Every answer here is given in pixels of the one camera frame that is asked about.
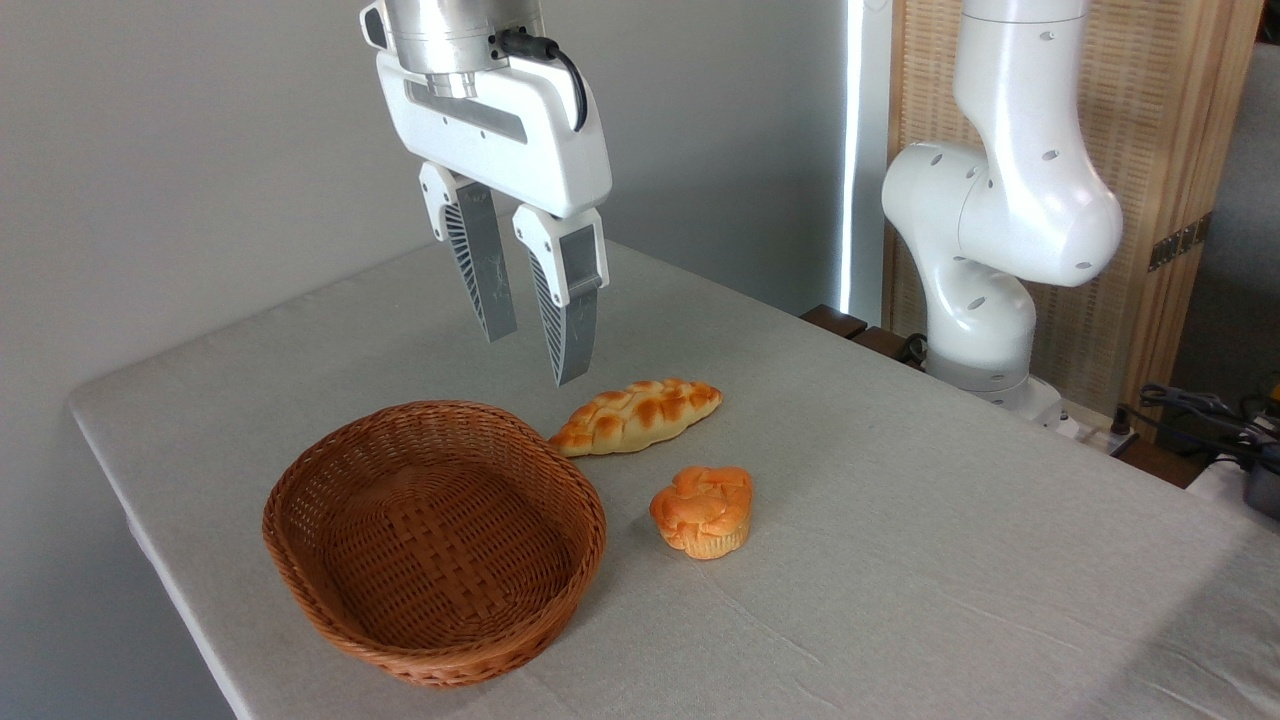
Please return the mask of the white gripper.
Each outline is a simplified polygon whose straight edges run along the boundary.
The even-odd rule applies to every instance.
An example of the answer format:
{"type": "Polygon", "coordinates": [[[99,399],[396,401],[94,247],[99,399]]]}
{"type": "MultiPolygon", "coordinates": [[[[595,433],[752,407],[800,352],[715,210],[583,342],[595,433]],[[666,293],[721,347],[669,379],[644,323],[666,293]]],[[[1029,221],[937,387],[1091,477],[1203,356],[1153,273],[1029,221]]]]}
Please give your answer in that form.
{"type": "Polygon", "coordinates": [[[581,377],[593,357],[598,291],[609,284],[593,208],[613,179],[595,101],[575,131],[573,81],[558,63],[513,58],[476,73],[475,97],[462,99],[431,94],[390,53],[376,55],[376,68],[396,133],[428,160],[419,183],[431,231],[453,252],[486,340],[517,329],[493,188],[529,204],[515,210],[515,233],[530,256],[553,375],[558,386],[581,377]]]}

